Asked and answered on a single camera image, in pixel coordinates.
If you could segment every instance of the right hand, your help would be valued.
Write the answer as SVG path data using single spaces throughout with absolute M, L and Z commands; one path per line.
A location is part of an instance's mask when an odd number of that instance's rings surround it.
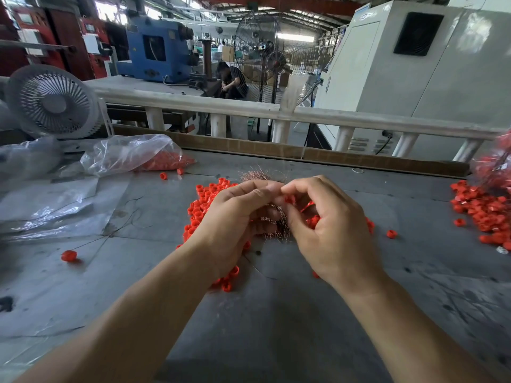
M 373 294 L 388 279 L 367 228 L 362 207 L 325 176 L 297 179 L 281 188 L 296 206 L 283 210 L 298 248 L 312 269 L 344 298 Z M 315 205 L 300 210 L 312 200 Z M 316 229 L 304 219 L 321 217 Z

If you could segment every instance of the left hand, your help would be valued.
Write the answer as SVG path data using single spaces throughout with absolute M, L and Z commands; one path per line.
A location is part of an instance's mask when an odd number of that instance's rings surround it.
M 280 219 L 280 213 L 268 204 L 283 202 L 283 185 L 276 181 L 250 180 L 222 190 L 184 246 L 194 246 L 207 256 L 215 279 L 226 276 L 248 240 L 277 230 L 276 225 L 261 218 Z

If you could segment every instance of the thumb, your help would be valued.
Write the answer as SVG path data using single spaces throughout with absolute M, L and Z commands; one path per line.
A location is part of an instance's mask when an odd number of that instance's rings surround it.
M 245 195 L 238 196 L 238 201 L 243 205 L 243 209 L 251 214 L 260 207 L 264 207 L 273 199 L 280 195 L 281 186 L 278 183 L 270 183 L 264 188 L 255 188 Z
M 298 211 L 294 205 L 284 203 L 282 205 L 282 210 L 287 216 L 288 227 L 297 241 L 309 236 L 312 230 L 305 224 L 302 218 L 302 213 Z

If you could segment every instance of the person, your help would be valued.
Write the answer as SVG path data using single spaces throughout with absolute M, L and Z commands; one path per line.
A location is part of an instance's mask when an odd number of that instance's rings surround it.
M 285 195 L 294 195 L 296 206 Z M 315 230 L 299 211 L 310 200 L 315 205 L 304 213 L 322 218 Z M 283 207 L 300 252 L 347 303 L 396 383 L 495 382 L 387 276 L 361 206 L 323 176 L 285 185 L 247 181 L 221 191 L 185 244 L 16 382 L 151 381 L 208 287 L 236 264 L 243 244 L 275 231 L 262 220 L 279 218 L 269 203 Z
M 244 99 L 247 96 L 245 76 L 238 67 L 229 67 L 225 62 L 218 62 L 217 73 L 222 80 L 220 98 Z

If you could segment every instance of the black vent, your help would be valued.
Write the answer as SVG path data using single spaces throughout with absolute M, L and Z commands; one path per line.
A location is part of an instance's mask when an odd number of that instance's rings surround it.
M 399 35 L 394 53 L 411 56 L 426 56 L 444 19 L 443 15 L 410 12 Z

